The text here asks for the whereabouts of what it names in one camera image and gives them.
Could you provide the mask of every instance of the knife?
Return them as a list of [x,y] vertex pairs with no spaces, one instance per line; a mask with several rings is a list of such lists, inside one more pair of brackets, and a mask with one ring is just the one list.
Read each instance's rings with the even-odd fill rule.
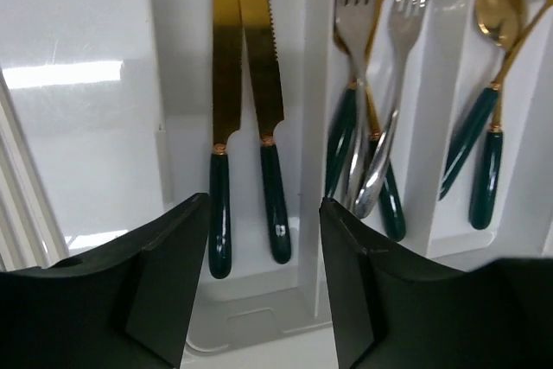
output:
[[239,0],[213,0],[213,153],[209,168],[211,225],[208,242],[212,276],[232,267],[228,137],[240,129],[242,112],[242,22]]
[[261,169],[270,249],[279,264],[292,255],[283,179],[273,136],[284,120],[283,94],[269,0],[240,0],[251,87],[261,141]]

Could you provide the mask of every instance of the dark green ceramic handle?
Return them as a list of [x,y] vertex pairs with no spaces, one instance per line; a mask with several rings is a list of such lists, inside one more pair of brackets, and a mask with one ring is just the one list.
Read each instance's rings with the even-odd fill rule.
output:
[[275,144],[261,146],[261,170],[269,226],[270,251],[275,261],[279,264],[286,264],[292,256],[292,244],[286,200],[284,199],[283,178]]
[[478,97],[476,104],[474,104],[457,134],[453,137],[449,146],[446,171],[442,179],[440,199],[443,199],[453,186],[478,137],[486,127],[487,120],[490,118],[498,98],[499,95],[496,90],[490,87],[486,88]]
[[474,229],[486,229],[492,222],[502,151],[503,133],[489,131],[470,200],[469,219]]
[[232,267],[231,187],[228,155],[211,154],[209,195],[211,225],[209,230],[209,270],[217,279],[227,277]]
[[355,90],[348,88],[330,127],[327,144],[325,196],[334,197],[355,130]]
[[[378,140],[371,140],[370,145],[371,152],[374,154],[378,146]],[[397,191],[396,177],[391,165],[386,172],[379,201],[386,235],[392,241],[401,241],[405,238],[407,226],[405,225],[404,210],[401,207],[401,200]]]

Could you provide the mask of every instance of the spoon bowl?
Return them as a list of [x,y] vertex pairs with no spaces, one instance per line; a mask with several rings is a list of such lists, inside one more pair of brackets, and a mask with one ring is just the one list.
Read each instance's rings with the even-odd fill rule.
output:
[[476,0],[480,31],[507,53],[516,44],[528,18],[526,0]]

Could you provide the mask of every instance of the serrated blade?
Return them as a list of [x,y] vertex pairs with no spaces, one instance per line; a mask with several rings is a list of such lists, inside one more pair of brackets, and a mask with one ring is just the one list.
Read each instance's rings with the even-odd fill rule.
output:
[[284,120],[275,35],[269,0],[240,0],[259,136],[272,136]]
[[213,0],[213,144],[240,129],[242,22],[239,0]]

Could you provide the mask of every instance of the fork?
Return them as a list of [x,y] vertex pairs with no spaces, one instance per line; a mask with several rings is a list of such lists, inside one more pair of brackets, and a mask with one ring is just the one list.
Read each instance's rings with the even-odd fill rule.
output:
[[407,59],[421,34],[427,6],[428,0],[394,0],[391,8],[388,30],[394,50],[394,70],[396,71],[391,112],[378,141],[371,165],[365,172],[363,185],[355,202],[353,213],[358,218],[366,218],[374,208],[384,183],[385,173],[390,165],[391,148],[396,134],[404,89]]
[[349,51],[353,71],[357,78],[355,99],[355,139],[346,181],[344,206],[353,212],[355,201],[363,181],[365,158],[368,156],[369,126],[367,122],[367,98],[365,94],[365,48],[376,12],[376,0],[336,0],[336,29]]

